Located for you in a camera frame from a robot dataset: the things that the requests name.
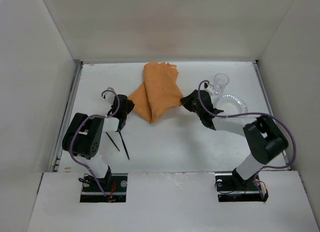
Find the orange cloth placemat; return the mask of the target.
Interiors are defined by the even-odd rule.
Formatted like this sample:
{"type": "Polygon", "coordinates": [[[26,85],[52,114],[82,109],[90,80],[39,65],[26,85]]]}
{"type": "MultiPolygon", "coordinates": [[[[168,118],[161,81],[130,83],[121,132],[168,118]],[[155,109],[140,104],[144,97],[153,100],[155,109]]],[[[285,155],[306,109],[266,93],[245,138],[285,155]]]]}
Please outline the orange cloth placemat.
{"type": "Polygon", "coordinates": [[[171,63],[149,62],[143,68],[143,83],[128,98],[133,112],[155,124],[168,110],[181,106],[183,94],[177,85],[179,72],[171,63]]]}

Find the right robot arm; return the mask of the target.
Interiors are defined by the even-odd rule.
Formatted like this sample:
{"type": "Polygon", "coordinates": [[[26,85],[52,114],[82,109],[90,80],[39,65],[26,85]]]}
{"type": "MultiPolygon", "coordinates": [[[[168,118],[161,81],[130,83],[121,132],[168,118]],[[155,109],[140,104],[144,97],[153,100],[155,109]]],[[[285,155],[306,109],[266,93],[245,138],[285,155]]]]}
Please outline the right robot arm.
{"type": "Polygon", "coordinates": [[[237,187],[252,182],[261,169],[289,146],[287,138],[269,114],[263,113],[258,117],[221,115],[223,110],[214,108],[205,90],[196,89],[180,102],[189,112],[195,113],[206,128],[246,139],[250,154],[232,171],[232,182],[237,187]]]}

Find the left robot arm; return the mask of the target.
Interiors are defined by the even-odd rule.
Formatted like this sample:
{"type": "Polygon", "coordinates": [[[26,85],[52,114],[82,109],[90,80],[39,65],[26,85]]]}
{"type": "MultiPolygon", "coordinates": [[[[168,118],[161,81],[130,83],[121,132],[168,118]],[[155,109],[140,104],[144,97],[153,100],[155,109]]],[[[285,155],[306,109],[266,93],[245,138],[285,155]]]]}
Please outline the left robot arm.
{"type": "Polygon", "coordinates": [[[94,171],[100,158],[98,150],[102,134],[116,132],[121,134],[126,125],[128,114],[134,109],[135,104],[124,94],[114,97],[107,115],[87,115],[77,112],[63,137],[62,149],[69,152],[71,159],[85,167],[90,175],[83,178],[82,182],[94,184],[104,192],[111,186],[111,169],[105,165],[100,171],[94,171]]]}

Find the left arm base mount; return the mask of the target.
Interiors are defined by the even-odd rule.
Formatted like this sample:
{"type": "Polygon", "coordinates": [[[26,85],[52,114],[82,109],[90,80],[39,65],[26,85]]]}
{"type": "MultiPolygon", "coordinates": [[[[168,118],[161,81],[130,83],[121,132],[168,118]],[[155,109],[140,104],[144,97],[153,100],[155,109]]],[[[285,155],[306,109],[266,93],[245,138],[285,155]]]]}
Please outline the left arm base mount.
{"type": "Polygon", "coordinates": [[[125,203],[127,199],[128,175],[126,173],[110,173],[99,178],[99,185],[90,174],[85,174],[78,181],[82,184],[81,203],[125,203]]]}

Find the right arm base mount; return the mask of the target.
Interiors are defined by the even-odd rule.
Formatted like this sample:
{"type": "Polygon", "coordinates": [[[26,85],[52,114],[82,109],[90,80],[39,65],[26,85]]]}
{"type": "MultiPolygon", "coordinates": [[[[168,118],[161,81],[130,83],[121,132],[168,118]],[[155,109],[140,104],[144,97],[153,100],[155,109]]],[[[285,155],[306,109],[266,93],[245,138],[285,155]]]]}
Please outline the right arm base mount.
{"type": "Polygon", "coordinates": [[[269,198],[264,181],[258,175],[241,180],[231,172],[215,174],[214,188],[219,202],[262,202],[269,198]]]}

